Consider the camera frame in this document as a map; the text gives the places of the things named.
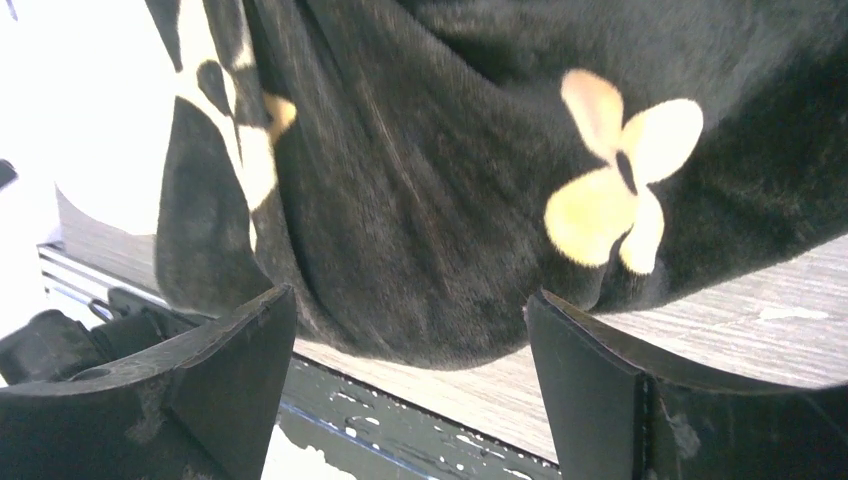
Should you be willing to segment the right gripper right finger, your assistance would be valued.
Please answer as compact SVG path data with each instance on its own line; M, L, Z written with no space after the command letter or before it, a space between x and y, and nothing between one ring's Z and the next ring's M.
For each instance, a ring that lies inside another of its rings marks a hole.
M847 388L689 360L539 291L524 309L566 479L843 479Z

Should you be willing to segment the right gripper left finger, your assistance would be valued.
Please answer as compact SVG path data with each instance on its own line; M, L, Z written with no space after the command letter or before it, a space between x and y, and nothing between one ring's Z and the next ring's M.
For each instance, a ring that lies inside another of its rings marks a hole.
M122 359L1 390L5 479L258 479L297 323L288 287Z

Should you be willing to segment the black floral pillowcase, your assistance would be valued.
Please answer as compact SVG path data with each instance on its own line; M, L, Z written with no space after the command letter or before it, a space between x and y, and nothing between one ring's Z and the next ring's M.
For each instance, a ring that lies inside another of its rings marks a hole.
M546 289L658 307L847 231L843 1L150 1L175 73L155 276L439 370Z

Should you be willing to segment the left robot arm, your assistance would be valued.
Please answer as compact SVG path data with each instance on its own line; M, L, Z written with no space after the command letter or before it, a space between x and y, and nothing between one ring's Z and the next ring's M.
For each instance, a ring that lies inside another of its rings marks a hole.
M1 375L9 385L57 382L136 354L209 322L175 312L128 290L111 288L92 299L101 323L88 328L57 309L35 315L1 339Z

